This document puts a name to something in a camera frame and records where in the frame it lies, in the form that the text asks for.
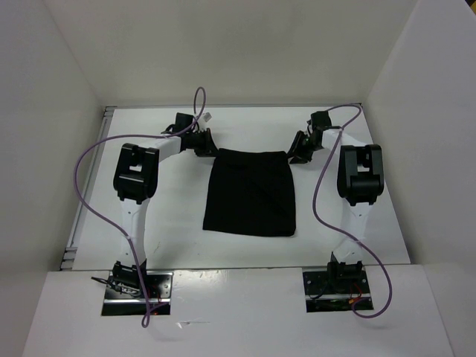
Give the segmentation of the black skirt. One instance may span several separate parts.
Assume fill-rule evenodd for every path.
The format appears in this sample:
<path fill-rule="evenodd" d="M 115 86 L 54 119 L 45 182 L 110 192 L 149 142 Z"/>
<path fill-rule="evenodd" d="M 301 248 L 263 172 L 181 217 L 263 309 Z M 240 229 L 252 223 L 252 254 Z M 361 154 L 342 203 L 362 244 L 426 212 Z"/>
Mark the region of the black skirt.
<path fill-rule="evenodd" d="M 220 149 L 210 172 L 202 228 L 256 237 L 293 236 L 295 186 L 286 153 Z"/>

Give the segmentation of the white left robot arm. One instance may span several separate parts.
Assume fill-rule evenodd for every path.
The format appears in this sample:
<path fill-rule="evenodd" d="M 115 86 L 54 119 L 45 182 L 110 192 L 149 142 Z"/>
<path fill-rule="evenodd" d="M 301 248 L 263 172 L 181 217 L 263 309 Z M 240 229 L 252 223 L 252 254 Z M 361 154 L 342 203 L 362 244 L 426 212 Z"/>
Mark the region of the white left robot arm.
<path fill-rule="evenodd" d="M 163 137 L 142 145 L 121 147 L 113 187 L 122 210 L 121 231 L 126 243 L 119 262 L 144 271 L 147 256 L 144 246 L 147 208 L 158 187 L 159 164 L 173 155 L 191 149 L 199 157 L 213 157 L 218 149 L 209 129 Z"/>

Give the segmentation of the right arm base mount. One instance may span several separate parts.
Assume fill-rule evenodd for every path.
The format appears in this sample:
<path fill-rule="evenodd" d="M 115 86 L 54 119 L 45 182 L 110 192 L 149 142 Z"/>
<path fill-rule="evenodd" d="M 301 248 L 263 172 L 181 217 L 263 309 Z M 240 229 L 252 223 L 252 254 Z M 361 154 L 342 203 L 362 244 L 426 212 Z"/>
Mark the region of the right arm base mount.
<path fill-rule="evenodd" d="M 357 311 L 373 310 L 367 274 L 361 262 L 328 262 L 325 268 L 302 272 L 306 311 L 345 312 L 357 303 Z"/>

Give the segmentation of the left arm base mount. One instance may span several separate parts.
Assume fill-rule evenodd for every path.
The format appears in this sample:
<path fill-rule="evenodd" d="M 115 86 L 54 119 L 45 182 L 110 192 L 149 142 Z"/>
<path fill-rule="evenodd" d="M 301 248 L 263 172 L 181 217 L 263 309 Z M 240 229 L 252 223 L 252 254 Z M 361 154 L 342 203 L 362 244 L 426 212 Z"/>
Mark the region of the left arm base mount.
<path fill-rule="evenodd" d="M 169 315 L 173 287 L 171 271 L 145 271 L 141 273 L 145 283 L 143 291 L 136 266 L 123 266 L 116 262 L 107 278 L 91 277 L 105 286 L 102 316 L 143 315 L 146 310 L 145 297 L 149 298 L 151 315 Z"/>

